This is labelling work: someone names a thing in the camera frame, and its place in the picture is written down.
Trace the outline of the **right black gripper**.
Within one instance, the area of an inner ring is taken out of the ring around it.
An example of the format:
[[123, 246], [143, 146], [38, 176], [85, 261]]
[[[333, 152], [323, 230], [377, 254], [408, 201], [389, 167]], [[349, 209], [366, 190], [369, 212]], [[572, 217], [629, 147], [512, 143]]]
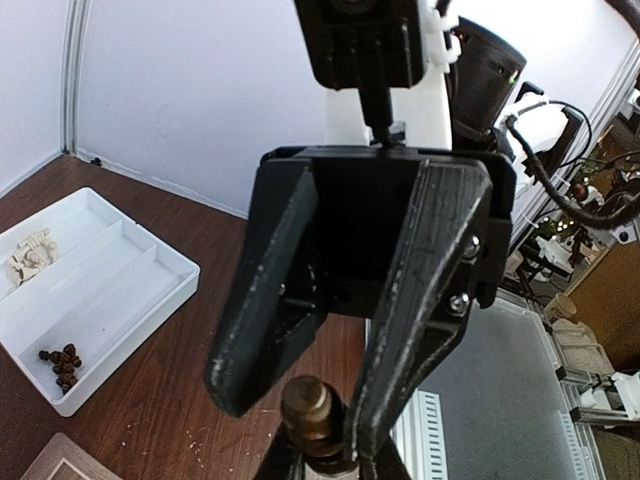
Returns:
[[345, 419], [347, 458], [372, 459], [413, 392], [458, 342], [464, 316], [438, 306], [457, 274], [461, 292], [469, 291], [469, 270], [459, 265], [488, 211], [476, 299], [483, 308], [494, 302], [515, 171], [500, 153], [408, 147], [280, 147], [260, 164], [207, 389], [220, 410], [239, 418], [313, 342], [328, 311], [314, 226], [320, 199], [320, 250], [343, 289], [381, 282], [390, 266]]

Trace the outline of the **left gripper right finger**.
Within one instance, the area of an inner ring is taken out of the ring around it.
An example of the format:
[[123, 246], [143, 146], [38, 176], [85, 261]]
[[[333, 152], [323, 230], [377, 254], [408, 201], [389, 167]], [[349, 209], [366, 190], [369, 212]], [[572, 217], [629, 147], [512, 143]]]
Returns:
[[362, 435], [362, 478], [364, 480], [411, 480], [389, 433]]

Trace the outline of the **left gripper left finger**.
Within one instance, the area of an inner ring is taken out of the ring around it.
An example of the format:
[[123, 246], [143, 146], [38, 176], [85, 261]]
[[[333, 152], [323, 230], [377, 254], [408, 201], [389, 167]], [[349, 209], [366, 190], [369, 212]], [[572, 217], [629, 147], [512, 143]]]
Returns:
[[257, 480], [304, 480], [302, 452], [291, 442], [287, 428], [281, 424], [257, 470]]

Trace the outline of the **brown chess piece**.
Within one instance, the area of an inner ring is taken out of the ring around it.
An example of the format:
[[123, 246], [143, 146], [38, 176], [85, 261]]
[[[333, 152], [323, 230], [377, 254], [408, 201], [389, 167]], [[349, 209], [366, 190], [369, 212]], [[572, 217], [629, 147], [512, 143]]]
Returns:
[[337, 477], [354, 469], [344, 455], [345, 406], [332, 386], [310, 375], [290, 379], [281, 415], [290, 442], [316, 473]]

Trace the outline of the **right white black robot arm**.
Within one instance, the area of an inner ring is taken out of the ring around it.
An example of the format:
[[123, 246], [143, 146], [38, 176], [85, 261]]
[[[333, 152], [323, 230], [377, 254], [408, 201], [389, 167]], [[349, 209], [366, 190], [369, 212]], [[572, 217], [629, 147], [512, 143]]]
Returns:
[[489, 307], [509, 251], [527, 150], [576, 126], [526, 93], [493, 149], [281, 147], [256, 172], [242, 253], [205, 370], [226, 414], [249, 411], [331, 313], [366, 317], [369, 344], [343, 427], [371, 458], [422, 381]]

